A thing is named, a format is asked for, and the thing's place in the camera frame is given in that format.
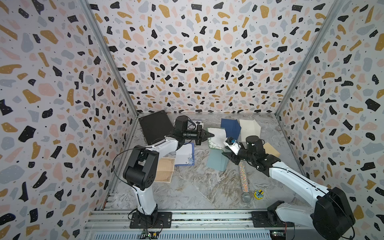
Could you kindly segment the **white green-bordered letter paper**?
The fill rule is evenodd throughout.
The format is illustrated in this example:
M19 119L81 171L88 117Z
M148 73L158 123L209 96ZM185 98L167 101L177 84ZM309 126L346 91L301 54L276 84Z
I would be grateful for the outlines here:
M222 128L208 128L208 132L214 136L208 138L208 145L210 149L223 150L225 148L224 142L226 141L226 130Z

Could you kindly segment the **light blue envelope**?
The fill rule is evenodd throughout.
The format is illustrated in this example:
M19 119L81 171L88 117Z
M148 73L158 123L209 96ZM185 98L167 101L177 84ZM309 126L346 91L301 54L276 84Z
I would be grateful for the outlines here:
M228 161L221 150L212 149L207 160L207 168L224 172L227 169Z

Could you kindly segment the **yellow envelope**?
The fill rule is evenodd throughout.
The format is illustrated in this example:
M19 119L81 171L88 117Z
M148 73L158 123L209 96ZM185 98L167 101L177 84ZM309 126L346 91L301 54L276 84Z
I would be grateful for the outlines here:
M281 154L270 143L265 143L263 147L265 149L266 154L273 155L277 158L280 157Z

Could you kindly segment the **cream white envelope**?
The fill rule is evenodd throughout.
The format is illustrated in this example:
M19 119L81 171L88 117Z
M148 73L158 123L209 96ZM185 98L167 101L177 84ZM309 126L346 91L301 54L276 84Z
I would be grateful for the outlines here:
M255 120L239 120L241 126L241 141L245 142L249 136L261 136L261 126Z

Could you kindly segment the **dark blue envelope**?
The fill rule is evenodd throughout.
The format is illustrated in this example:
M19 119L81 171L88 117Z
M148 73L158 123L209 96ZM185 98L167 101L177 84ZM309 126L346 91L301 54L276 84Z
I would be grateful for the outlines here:
M221 128L225 129L227 138L231 137L235 140L239 139L241 126L238 120L221 119Z

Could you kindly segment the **white blue-bordered letter paper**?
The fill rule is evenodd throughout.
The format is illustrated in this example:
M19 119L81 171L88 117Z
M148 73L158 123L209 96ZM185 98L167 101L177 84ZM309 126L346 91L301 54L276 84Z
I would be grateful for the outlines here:
M175 166L194 166L195 165L195 145L185 144L176 151Z

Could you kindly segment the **beige letter paper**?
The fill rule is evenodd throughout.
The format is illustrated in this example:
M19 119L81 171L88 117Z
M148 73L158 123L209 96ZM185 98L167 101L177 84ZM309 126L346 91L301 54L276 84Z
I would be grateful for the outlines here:
M155 182L157 183L170 183L175 168L175 158L161 158L159 159Z

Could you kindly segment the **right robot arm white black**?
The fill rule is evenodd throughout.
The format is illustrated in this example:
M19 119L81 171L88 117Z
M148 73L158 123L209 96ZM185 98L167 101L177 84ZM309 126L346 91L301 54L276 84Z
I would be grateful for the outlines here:
M270 207L273 216L282 222L291 222L315 229L326 240L343 238L356 222L343 190L332 189L309 180L278 157L266 153L264 141L258 136L246 138L243 145L232 137L224 141L227 157L235 165L247 162L267 177L277 180L301 196L308 207L277 202Z

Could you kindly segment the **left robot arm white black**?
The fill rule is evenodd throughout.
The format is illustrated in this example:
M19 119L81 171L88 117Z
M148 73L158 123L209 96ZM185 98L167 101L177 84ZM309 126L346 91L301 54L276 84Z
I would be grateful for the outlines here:
M186 140L194 141L200 146L215 136L204 130L201 125L190 129L190 121L187 116L179 116L172 131L163 140L149 147L137 145L132 149L123 171L123 178L136 193L138 216L157 217L158 205L153 196L152 184L156 178L159 159L180 149Z

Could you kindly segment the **glitter tube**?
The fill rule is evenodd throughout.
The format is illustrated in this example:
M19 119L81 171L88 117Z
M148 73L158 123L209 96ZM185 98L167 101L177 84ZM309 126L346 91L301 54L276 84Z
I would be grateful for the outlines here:
M239 175L240 175L240 182L241 182L241 188L242 188L242 199L243 202L246 204L249 204L252 200L250 191L249 191L249 185L248 185L248 178L246 173L246 166L244 162L239 162Z

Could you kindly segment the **black box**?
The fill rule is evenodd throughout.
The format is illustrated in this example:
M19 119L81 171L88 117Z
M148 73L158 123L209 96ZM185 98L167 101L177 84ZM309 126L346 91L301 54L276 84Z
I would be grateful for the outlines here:
M148 145L153 145L163 140L174 128L168 114L164 110L140 117L139 123Z

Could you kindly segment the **small circuit board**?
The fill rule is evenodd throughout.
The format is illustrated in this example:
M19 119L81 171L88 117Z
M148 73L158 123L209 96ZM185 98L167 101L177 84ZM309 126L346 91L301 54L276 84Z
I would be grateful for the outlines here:
M159 231L156 231L156 232L143 231L140 236L140 240L157 240L160 236L160 233L161 232Z

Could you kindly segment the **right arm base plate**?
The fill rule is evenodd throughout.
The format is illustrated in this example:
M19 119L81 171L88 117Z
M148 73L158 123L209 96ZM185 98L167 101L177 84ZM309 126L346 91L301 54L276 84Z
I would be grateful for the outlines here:
M254 228L291 228L294 226L291 222L282 221L275 211L253 211L251 220Z

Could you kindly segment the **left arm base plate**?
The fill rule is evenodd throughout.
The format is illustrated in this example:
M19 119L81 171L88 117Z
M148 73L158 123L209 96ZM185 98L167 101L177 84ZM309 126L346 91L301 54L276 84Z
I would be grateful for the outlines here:
M172 224L172 212L153 212L152 215L144 215L135 212L132 215L130 229L170 229Z

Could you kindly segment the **aluminium rail frame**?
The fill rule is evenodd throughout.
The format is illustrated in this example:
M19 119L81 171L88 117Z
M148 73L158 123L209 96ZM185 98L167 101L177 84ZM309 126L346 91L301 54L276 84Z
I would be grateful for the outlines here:
M254 228L251 212L263 210L165 210L172 212L170 229L130 229L129 210L94 211L82 240L140 240L143 231L159 231L157 240L321 240L314 229Z

